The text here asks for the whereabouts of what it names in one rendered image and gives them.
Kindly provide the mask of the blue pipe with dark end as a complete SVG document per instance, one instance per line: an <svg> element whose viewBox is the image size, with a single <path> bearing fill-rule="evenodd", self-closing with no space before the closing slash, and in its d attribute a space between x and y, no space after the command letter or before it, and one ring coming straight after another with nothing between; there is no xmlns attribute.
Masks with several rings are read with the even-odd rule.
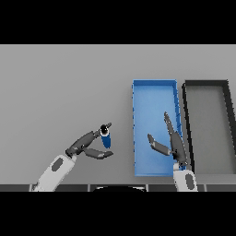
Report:
<svg viewBox="0 0 236 236"><path fill-rule="evenodd" d="M103 124L100 127L100 136L101 136L101 141L102 141L103 145L106 148L110 148L111 147L111 135L110 135L109 128L105 124Z"/></svg>

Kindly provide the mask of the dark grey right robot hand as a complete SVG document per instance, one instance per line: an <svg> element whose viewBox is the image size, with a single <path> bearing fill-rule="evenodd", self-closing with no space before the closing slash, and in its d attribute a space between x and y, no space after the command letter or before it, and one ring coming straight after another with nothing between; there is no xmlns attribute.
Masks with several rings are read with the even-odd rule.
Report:
<svg viewBox="0 0 236 236"><path fill-rule="evenodd" d="M165 156L172 155L173 158L179 163L180 167L185 167L187 165L187 155L184 143L179 133L173 129L170 116L167 112L164 113L164 122L167 125L171 147L162 145L161 143L156 141L151 134L147 135L148 142L152 149Z"/></svg>

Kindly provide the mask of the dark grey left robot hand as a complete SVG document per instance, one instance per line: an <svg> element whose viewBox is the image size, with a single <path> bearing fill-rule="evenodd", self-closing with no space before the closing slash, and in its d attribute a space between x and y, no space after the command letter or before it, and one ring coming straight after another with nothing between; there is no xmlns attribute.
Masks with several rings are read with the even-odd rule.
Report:
<svg viewBox="0 0 236 236"><path fill-rule="evenodd" d="M86 156L94 159L105 159L110 157L112 155L111 151L99 151L94 148L89 148L89 145L99 136L100 129L96 132L90 131L84 134L65 151L65 154L70 158L74 155L80 155L82 152L84 152Z"/></svg>

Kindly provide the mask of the blue bin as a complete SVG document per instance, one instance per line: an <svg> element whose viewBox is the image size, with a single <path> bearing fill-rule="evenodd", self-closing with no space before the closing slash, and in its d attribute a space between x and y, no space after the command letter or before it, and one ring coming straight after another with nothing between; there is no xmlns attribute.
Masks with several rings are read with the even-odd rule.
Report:
<svg viewBox="0 0 236 236"><path fill-rule="evenodd" d="M134 79L133 142L135 176L170 177L175 160L151 148L148 134L170 148L171 141L164 122L166 112L173 129L183 136L177 81L175 79Z"/></svg>

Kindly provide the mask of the dark grey bin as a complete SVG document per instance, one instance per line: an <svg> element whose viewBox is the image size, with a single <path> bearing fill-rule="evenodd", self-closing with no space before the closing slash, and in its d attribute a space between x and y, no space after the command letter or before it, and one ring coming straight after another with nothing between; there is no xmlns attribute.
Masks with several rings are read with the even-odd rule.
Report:
<svg viewBox="0 0 236 236"><path fill-rule="evenodd" d="M183 85L189 153L195 174L236 174L236 120L228 80Z"/></svg>

